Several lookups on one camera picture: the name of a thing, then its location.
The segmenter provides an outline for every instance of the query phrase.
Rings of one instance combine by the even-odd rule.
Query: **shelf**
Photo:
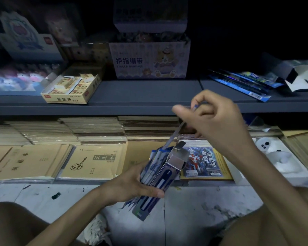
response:
[[[283,96],[277,91],[272,91],[272,97],[264,103],[214,80],[205,79],[200,82],[204,89],[232,99],[237,103],[242,113],[308,112],[308,92],[297,92],[292,96]]]
[[[41,96],[0,96],[0,115],[174,115],[190,106],[198,80],[104,80],[87,105],[48,104]]]

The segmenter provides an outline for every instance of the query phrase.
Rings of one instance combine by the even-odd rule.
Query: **hand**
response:
[[[172,111],[227,159],[239,158],[245,151],[256,150],[241,112],[232,100],[204,90],[192,99],[191,109],[195,105],[200,105],[196,111],[181,105],[175,105]]]
[[[125,173],[99,186],[107,198],[107,205],[128,201],[138,196],[163,198],[164,191],[159,188],[146,186],[140,182],[140,173],[148,162],[133,166]]]

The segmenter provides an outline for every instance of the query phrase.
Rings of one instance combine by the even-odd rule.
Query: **barcode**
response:
[[[253,93],[253,92],[250,92],[249,95],[250,95],[251,97],[254,97],[254,98],[259,99],[259,100],[262,99],[262,96],[259,96],[258,94],[255,94],[255,93]]]
[[[198,176],[198,172],[196,170],[186,170],[187,176]]]

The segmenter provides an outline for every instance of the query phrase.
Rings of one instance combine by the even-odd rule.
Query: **cartoon poster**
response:
[[[183,169],[185,178],[232,179],[223,156],[212,147],[187,147],[189,159]]]

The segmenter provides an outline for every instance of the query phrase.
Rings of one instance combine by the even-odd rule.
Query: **open cardboard box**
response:
[[[75,63],[47,86],[41,95],[47,103],[86,104],[100,84],[104,69],[104,66],[91,63]],[[93,75],[90,82],[85,81],[86,74]],[[75,79],[67,88],[56,88],[64,76],[74,76]]]

